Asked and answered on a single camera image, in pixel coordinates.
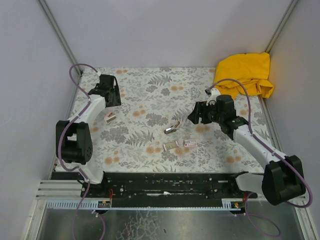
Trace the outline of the red staple box sleeve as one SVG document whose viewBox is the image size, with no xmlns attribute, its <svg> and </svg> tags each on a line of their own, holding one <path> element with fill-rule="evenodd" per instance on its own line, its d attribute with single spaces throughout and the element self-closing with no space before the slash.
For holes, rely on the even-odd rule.
<svg viewBox="0 0 320 240">
<path fill-rule="evenodd" d="M 197 147 L 198 143 L 195 139 L 186 139 L 183 141 L 183 145 L 185 148 L 193 148 L 193 147 Z"/>
</svg>

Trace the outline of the metal stapler magazine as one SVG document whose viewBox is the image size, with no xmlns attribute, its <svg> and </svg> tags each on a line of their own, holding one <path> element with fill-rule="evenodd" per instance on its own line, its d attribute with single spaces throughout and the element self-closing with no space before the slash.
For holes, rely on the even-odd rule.
<svg viewBox="0 0 320 240">
<path fill-rule="evenodd" d="M 171 133 L 176 132 L 177 129 L 179 128 L 180 124 L 181 124 L 180 121 L 178 121 L 176 124 L 174 124 L 174 125 L 166 128 L 166 129 L 163 131 L 164 134 L 165 134 L 165 135 L 168 135 L 168 134 L 171 134 Z"/>
</svg>

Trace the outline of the staple box tray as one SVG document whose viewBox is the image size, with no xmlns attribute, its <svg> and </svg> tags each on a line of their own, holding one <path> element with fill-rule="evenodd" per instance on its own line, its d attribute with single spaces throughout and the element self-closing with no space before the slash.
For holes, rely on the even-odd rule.
<svg viewBox="0 0 320 240">
<path fill-rule="evenodd" d="M 176 149 L 179 147 L 179 143 L 175 140 L 175 141 L 171 141 L 171 142 L 167 142 L 163 144 L 163 149 L 165 151 L 169 151 L 172 149 Z"/>
</svg>

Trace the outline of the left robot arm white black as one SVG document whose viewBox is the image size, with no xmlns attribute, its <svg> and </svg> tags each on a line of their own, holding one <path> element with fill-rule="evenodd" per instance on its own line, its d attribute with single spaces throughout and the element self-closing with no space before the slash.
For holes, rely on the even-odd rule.
<svg viewBox="0 0 320 240">
<path fill-rule="evenodd" d="M 56 156 L 65 171 L 78 171 L 85 182 L 100 184 L 104 172 L 92 160 L 94 147 L 90 125 L 104 109 L 121 105 L 116 77 L 108 74 L 100 75 L 99 82 L 86 96 L 88 103 L 84 104 L 81 110 L 69 119 L 57 122 Z"/>
</svg>

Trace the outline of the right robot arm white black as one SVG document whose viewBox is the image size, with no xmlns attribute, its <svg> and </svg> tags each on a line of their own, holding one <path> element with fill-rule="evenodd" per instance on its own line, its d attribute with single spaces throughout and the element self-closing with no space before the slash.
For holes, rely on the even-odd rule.
<svg viewBox="0 0 320 240">
<path fill-rule="evenodd" d="M 210 102 L 197 101 L 187 118 L 195 125 L 217 123 L 224 134 L 261 165 L 263 174 L 235 175 L 239 190 L 263 195 L 274 206 L 306 193 L 301 160 L 295 155 L 287 156 L 254 133 L 250 123 L 237 115 L 230 95 L 219 95 Z"/>
</svg>

